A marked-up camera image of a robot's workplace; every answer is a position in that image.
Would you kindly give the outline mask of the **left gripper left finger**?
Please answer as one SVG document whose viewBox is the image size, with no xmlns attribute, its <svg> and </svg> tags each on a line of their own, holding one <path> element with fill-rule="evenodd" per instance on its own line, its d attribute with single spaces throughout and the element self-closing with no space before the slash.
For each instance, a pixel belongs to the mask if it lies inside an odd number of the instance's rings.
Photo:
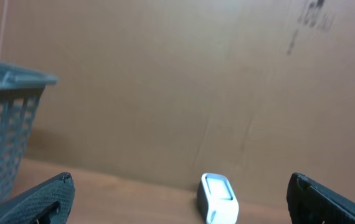
<svg viewBox="0 0 355 224">
<path fill-rule="evenodd" d="M 65 224 L 72 210 L 72 175 L 62 172 L 0 204 L 0 224 Z"/>
</svg>

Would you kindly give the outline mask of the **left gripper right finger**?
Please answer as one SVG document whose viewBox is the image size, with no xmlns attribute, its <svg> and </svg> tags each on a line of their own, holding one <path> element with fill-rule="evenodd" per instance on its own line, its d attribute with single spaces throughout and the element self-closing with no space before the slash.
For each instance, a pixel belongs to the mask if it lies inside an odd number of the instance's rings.
<svg viewBox="0 0 355 224">
<path fill-rule="evenodd" d="M 355 224 L 355 203 L 301 173 L 293 173 L 286 200 L 292 224 Z"/>
</svg>

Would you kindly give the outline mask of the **white barcode scanner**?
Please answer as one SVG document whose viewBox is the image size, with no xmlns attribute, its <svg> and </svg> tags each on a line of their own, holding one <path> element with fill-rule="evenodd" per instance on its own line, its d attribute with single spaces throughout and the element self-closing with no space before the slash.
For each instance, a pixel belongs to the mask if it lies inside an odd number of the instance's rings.
<svg viewBox="0 0 355 224">
<path fill-rule="evenodd" d="M 204 173 L 197 190 L 197 208 L 206 224 L 236 224 L 239 203 L 227 177 Z"/>
</svg>

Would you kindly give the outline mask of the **grey plastic mesh basket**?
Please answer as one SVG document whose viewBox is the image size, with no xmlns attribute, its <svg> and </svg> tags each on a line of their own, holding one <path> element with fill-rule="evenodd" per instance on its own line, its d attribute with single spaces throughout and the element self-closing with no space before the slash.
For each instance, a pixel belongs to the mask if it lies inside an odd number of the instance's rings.
<svg viewBox="0 0 355 224">
<path fill-rule="evenodd" d="M 0 203 L 12 191 L 40 98 L 54 75 L 0 62 Z"/>
</svg>

